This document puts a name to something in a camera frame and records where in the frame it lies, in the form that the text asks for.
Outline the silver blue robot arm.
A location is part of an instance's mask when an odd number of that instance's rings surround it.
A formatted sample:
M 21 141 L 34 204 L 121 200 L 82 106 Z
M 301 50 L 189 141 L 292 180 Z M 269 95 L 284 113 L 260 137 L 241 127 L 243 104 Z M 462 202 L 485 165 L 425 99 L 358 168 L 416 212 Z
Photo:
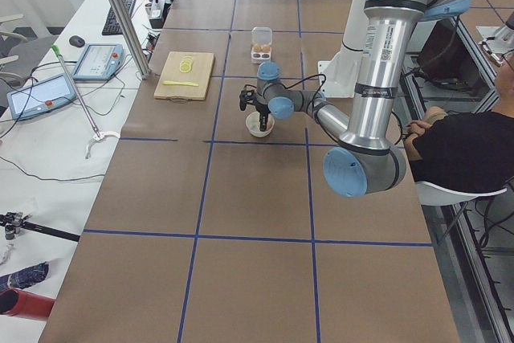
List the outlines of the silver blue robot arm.
M 308 114 L 337 143 L 324 157 L 324 177 L 339 195 L 353 198 L 389 190 L 406 173 L 399 149 L 386 139 L 408 42 L 417 23 L 451 18 L 471 0 L 365 0 L 368 19 L 361 62 L 349 115 L 321 92 L 286 88 L 273 63 L 259 66 L 253 105 L 260 120 L 277 120 L 294 112 Z

